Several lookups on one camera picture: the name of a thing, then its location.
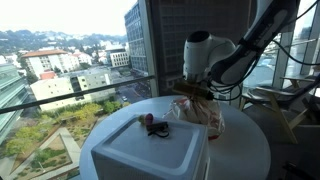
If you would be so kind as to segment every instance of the sky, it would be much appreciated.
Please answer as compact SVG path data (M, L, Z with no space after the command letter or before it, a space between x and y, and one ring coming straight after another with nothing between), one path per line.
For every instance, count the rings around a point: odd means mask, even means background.
M125 35L124 15L137 0L4 0L0 31Z

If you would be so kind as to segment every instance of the white box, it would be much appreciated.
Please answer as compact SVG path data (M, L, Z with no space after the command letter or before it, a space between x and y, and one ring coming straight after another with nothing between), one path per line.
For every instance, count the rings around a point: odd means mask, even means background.
M92 157L99 179L202 180L209 167L207 127L168 121L170 135L148 136L138 116L96 145Z

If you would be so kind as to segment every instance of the round white table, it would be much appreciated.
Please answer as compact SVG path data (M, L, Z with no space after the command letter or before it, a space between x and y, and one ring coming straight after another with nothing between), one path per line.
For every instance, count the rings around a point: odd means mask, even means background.
M170 102L178 97L143 100L120 109L100 122L82 147L79 164L81 179L98 179L91 149L107 135L136 114L152 113L162 117L169 111ZM270 168L270 148L265 135L255 122L236 108L221 103L221 110L226 128L218 139L209 141L208 180L266 179Z

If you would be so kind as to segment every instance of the white container lid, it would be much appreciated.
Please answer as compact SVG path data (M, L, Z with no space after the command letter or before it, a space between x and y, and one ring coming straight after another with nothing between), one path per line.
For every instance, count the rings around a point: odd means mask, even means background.
M192 179L203 143L207 141L206 126L167 121L170 134L161 138L148 136L137 117L115 130L92 152L159 178ZM154 123L160 121L163 120L155 117Z

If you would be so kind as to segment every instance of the plastic bag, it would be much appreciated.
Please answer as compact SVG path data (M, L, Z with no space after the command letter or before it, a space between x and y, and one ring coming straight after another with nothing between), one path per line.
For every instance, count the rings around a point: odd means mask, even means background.
M170 107L163 118L207 125L209 140L218 138L224 132L225 124L218 101L182 97L173 100Z

